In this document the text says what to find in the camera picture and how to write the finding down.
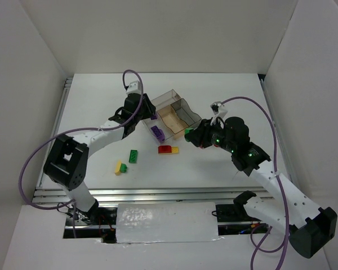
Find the purple lego brick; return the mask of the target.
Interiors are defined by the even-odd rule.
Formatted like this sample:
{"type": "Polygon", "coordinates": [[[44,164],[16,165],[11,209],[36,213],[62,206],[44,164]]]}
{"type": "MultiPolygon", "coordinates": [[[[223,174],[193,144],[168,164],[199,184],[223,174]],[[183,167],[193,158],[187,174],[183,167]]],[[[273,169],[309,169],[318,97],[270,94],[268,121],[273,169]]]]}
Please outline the purple lego brick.
{"type": "Polygon", "coordinates": [[[158,128],[156,125],[152,126],[151,131],[153,133],[153,135],[155,136],[155,138],[160,142],[164,142],[165,141],[165,135],[163,130],[161,130],[160,128],[158,128]]]}

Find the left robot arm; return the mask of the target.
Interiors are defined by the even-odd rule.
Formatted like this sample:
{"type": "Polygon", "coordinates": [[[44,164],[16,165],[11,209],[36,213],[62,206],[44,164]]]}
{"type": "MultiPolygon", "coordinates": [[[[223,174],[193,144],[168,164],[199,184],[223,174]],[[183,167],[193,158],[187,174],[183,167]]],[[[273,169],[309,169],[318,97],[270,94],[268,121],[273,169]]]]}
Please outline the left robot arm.
{"type": "Polygon", "coordinates": [[[98,222],[104,209],[99,207],[84,183],[89,157],[107,145],[125,139],[139,121],[154,115],[155,106],[147,94],[128,94],[124,105],[99,128],[73,137],[58,136],[45,162],[44,174],[76,202],[81,214],[91,222],[98,222]]]}

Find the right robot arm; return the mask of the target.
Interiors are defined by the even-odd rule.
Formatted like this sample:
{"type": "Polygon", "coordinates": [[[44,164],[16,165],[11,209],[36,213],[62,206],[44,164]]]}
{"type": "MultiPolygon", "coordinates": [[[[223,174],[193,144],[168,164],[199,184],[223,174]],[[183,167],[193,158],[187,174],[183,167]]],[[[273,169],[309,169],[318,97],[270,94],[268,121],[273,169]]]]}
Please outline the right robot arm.
{"type": "Polygon", "coordinates": [[[184,137],[196,147],[216,146],[231,153],[236,169],[254,179],[281,203],[272,206],[249,191],[234,200],[239,212],[280,232],[288,231],[289,243],[302,257],[311,258],[334,237],[336,212],[331,207],[320,207],[276,171],[270,156],[250,141],[249,128],[243,119],[230,117],[223,123],[203,119],[196,128],[189,128],[184,137]]]}

